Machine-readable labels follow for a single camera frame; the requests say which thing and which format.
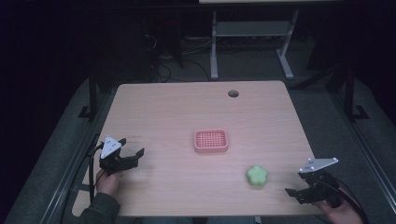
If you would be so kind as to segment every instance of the sleeve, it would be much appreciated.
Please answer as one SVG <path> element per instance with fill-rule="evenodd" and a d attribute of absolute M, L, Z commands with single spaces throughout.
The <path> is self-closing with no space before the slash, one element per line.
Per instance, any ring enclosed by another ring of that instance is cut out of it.
<path fill-rule="evenodd" d="M 120 211 L 120 205 L 111 196 L 97 193 L 91 205 L 79 217 L 80 224 L 111 224 Z"/>

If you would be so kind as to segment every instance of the person's hand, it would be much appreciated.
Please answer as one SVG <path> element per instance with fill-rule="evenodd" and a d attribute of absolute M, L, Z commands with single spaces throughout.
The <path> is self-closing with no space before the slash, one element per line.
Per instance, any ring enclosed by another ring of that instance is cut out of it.
<path fill-rule="evenodd" d="M 96 174 L 96 189 L 98 192 L 108 194 L 112 197 L 117 193 L 119 188 L 119 179 L 122 177 L 121 172 L 107 175 L 105 170 L 100 170 Z"/>
<path fill-rule="evenodd" d="M 361 217 L 347 201 L 339 207 L 331 208 L 326 202 L 314 203 L 326 215 L 333 224 L 362 224 Z"/>

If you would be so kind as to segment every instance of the wooden table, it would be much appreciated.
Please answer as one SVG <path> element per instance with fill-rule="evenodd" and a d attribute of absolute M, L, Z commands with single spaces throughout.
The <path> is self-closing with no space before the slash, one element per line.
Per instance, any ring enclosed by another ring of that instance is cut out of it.
<path fill-rule="evenodd" d="M 230 97 L 231 90 L 239 96 Z M 217 128 L 227 131 L 227 152 L 197 154 L 194 131 Z M 146 149 L 139 167 L 120 180 L 121 216 L 320 214 L 284 190 L 307 188 L 297 172 L 313 154 L 280 81 L 122 85 L 100 140 L 107 135 L 127 138 L 122 157 Z M 246 179 L 252 165 L 268 170 L 262 188 Z M 73 214 L 88 206 L 89 192 L 80 190 Z"/>

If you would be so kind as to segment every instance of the green ball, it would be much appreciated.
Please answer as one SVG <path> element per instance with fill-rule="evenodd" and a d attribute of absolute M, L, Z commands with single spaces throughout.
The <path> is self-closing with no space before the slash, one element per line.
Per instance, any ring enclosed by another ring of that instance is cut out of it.
<path fill-rule="evenodd" d="M 247 179 L 251 186 L 263 186 L 267 181 L 267 171 L 259 165 L 252 166 L 247 170 Z"/>

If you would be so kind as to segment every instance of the plastic basket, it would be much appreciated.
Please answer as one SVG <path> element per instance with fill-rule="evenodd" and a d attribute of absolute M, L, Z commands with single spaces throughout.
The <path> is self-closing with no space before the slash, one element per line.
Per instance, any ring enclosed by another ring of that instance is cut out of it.
<path fill-rule="evenodd" d="M 223 129 L 195 131 L 194 147 L 198 153 L 225 152 L 228 149 L 227 133 Z"/>

